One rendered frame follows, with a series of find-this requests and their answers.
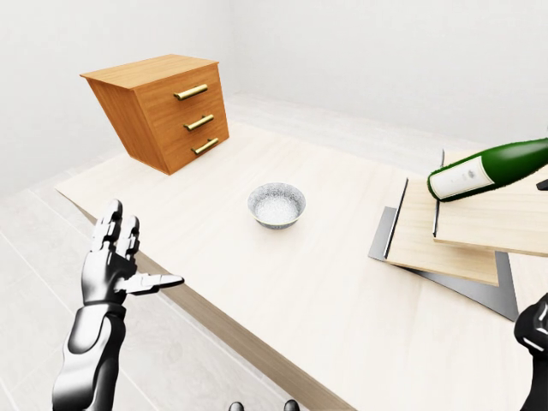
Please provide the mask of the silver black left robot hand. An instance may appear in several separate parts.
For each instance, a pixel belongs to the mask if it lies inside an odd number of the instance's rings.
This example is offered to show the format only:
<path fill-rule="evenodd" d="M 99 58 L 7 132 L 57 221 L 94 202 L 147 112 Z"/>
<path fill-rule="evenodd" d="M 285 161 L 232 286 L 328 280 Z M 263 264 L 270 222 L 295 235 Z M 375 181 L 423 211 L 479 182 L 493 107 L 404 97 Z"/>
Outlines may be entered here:
<path fill-rule="evenodd" d="M 122 304 L 128 294 L 152 294 L 184 283 L 182 277 L 169 273 L 138 272 L 135 255 L 140 248 L 140 221 L 122 214 L 122 202 L 113 199 L 95 224 L 81 274 L 86 305 Z"/>

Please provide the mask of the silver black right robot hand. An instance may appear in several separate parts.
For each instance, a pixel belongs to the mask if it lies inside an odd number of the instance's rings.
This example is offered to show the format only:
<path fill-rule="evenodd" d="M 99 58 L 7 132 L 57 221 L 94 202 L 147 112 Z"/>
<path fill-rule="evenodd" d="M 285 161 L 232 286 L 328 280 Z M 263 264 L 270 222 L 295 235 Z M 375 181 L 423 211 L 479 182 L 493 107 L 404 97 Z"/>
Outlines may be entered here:
<path fill-rule="evenodd" d="M 548 359 L 548 293 L 519 314 L 514 335 L 532 356 Z"/>

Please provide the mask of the wooden wine rack grey base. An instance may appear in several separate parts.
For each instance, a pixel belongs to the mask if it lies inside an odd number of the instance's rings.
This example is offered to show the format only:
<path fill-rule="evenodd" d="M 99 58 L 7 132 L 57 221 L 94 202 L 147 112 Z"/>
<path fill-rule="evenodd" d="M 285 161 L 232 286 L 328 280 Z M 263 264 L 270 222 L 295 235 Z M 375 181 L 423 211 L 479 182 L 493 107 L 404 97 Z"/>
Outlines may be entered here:
<path fill-rule="evenodd" d="M 411 271 L 515 320 L 548 293 L 548 166 L 505 188 L 437 202 L 398 170 L 369 257 Z"/>

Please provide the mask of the green wine bottle white label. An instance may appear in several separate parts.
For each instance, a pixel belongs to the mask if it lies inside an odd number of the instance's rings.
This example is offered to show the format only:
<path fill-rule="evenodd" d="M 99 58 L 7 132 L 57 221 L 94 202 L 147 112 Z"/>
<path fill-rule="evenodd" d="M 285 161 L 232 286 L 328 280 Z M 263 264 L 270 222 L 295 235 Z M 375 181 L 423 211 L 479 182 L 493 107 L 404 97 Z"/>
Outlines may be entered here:
<path fill-rule="evenodd" d="M 530 176 L 548 164 L 548 138 L 495 146 L 433 171 L 430 194 L 451 202 L 493 191 Z"/>

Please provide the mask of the wooden cabinet drawer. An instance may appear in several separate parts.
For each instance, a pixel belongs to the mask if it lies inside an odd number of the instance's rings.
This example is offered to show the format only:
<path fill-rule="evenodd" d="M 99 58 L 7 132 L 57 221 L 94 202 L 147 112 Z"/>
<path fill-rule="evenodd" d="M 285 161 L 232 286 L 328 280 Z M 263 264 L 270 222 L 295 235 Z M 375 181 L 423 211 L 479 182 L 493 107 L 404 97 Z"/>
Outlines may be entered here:
<path fill-rule="evenodd" d="M 168 89 L 143 93 L 146 115 L 164 150 L 184 144 L 203 144 L 207 138 L 228 136 L 223 94 L 218 89 L 178 100 Z"/>
<path fill-rule="evenodd" d="M 207 85 L 207 90 L 190 98 L 179 100 L 175 96 L 202 85 Z M 195 122 L 202 116 L 218 116 L 222 99 L 220 89 L 217 64 L 214 63 L 139 87 L 137 96 L 153 122 L 172 119 Z"/>
<path fill-rule="evenodd" d="M 214 115 L 214 119 L 211 122 L 192 132 L 188 132 L 183 127 L 185 123 L 196 122 L 202 116 L 207 115 L 192 115 L 190 119 L 177 117 L 174 121 L 158 127 L 158 143 L 164 155 L 167 174 L 173 174 L 206 153 L 204 152 L 200 156 L 196 156 L 191 151 L 192 147 L 202 146 L 208 139 L 219 138 L 219 142 L 214 146 L 216 147 L 228 139 L 228 124 L 225 116 Z"/>

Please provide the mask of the wooden cabinet with drawers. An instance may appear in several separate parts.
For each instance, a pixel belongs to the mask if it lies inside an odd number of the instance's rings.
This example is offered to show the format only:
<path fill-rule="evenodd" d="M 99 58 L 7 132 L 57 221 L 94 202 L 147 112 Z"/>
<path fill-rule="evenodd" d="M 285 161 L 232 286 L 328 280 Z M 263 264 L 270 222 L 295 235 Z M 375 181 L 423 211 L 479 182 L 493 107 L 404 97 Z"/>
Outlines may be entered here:
<path fill-rule="evenodd" d="M 216 61 L 169 54 L 84 75 L 128 155 L 165 174 L 158 139 L 137 96 L 139 87 Z"/>

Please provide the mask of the patterned grey white bowl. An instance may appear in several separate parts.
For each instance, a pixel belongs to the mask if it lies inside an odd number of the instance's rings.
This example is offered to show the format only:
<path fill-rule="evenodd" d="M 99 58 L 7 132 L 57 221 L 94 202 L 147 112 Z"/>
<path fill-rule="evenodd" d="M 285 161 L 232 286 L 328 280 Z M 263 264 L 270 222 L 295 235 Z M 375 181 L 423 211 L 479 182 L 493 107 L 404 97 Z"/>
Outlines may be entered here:
<path fill-rule="evenodd" d="M 255 188 L 247 198 L 253 218 L 267 229 L 286 229 L 294 225 L 307 205 L 304 194 L 284 182 L 269 182 Z"/>

